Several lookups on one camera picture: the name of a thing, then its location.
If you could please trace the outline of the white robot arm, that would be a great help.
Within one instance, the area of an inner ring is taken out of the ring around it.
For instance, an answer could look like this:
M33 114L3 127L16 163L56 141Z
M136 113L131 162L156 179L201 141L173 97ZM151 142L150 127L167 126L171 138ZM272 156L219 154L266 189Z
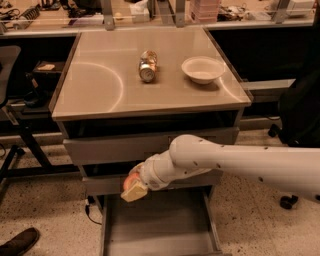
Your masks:
M194 135L176 137L169 148L135 166L123 184L121 198L139 200L213 170L222 170L301 196L320 197L320 149L222 145Z

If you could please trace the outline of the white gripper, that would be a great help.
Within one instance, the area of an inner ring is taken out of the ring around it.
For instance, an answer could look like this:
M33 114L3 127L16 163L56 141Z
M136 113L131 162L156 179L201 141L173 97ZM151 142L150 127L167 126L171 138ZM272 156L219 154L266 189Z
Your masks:
M134 180L131 183L125 183L121 198L126 202L133 202L146 196L148 189L158 191L166 188L169 183L161 180L157 174L157 171L159 170L157 164L163 167L164 162L166 161L162 160L159 154L156 154L133 167L128 175L139 173L142 183L138 180Z

